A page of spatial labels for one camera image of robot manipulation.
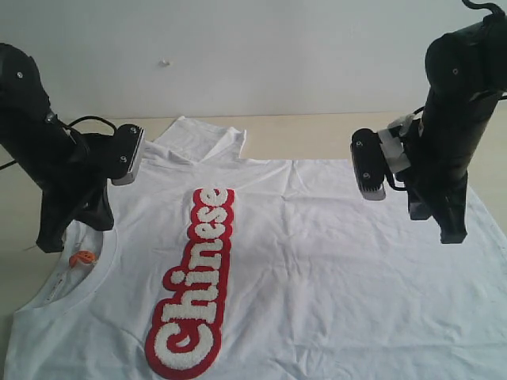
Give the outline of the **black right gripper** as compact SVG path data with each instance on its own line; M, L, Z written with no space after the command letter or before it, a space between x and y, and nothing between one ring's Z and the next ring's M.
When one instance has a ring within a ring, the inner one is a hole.
M463 243L467 236L467 169L475 152L475 128L459 120L417 118L403 142L410 161L403 171L410 219L428 220L429 210L436 210L440 242Z

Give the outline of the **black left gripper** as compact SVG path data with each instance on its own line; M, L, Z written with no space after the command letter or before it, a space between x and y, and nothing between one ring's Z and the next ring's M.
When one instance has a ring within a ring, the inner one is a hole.
M105 172L111 139L112 135L72 132L69 146L39 164L36 183L42 199L36 245L43 252L63 251L63 235L73 220L96 231L113 228Z

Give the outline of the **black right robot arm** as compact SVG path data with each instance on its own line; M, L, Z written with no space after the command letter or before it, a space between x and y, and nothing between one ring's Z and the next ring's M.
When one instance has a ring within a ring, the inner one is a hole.
M433 41L421 118L404 139L410 170L403 179L413 220L434 218L443 244L467 236L468 166L506 91L506 16L491 14Z

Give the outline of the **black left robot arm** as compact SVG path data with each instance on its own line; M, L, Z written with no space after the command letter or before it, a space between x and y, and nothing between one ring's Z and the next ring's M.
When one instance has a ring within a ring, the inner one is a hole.
M83 134L60 121L35 60L9 44L1 45L1 144L42 191L36 244L45 253L63 250L74 220L112 229L105 169L112 136Z

